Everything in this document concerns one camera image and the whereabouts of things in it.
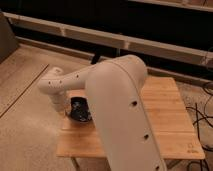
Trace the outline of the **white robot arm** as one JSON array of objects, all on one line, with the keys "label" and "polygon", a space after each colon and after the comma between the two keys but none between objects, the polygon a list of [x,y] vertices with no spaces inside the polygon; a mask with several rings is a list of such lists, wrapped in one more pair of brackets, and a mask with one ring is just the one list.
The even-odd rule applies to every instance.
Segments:
[{"label": "white robot arm", "polygon": [[83,89],[112,171],[167,171],[141,98],[145,63],[135,55],[104,60],[65,74],[54,67],[38,82],[58,111],[67,92]]}]

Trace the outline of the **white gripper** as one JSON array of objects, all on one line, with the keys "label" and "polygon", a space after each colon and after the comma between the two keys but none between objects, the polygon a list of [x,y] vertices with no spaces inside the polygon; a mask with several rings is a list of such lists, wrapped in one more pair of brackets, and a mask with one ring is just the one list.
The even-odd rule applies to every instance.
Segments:
[{"label": "white gripper", "polygon": [[58,103],[54,103],[53,108],[59,115],[65,116],[65,115],[69,114],[71,111],[70,100],[64,100],[64,101],[60,101]]}]

